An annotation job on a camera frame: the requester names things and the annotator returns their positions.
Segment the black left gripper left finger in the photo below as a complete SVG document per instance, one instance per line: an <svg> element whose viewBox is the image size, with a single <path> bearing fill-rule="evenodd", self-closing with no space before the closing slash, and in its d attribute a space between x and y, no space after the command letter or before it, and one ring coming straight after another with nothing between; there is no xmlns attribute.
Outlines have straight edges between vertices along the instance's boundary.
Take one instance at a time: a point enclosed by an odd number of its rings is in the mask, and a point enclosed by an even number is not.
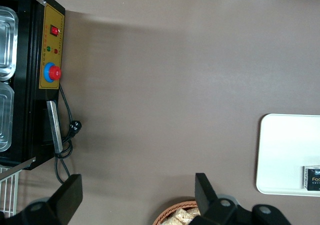
<svg viewBox="0 0 320 225"><path fill-rule="evenodd" d="M83 201L82 176L72 174L48 199L30 203L9 218L11 225L67 225Z"/></svg>

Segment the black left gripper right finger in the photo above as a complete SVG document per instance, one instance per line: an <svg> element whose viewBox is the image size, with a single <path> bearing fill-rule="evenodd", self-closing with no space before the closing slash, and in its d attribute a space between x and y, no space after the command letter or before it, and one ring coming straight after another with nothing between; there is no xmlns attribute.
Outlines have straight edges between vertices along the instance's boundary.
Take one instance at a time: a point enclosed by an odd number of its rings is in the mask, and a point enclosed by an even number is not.
<svg viewBox="0 0 320 225"><path fill-rule="evenodd" d="M195 174L194 196L200 215L192 225L238 225L238 202L229 195L218 196L205 173Z"/></svg>

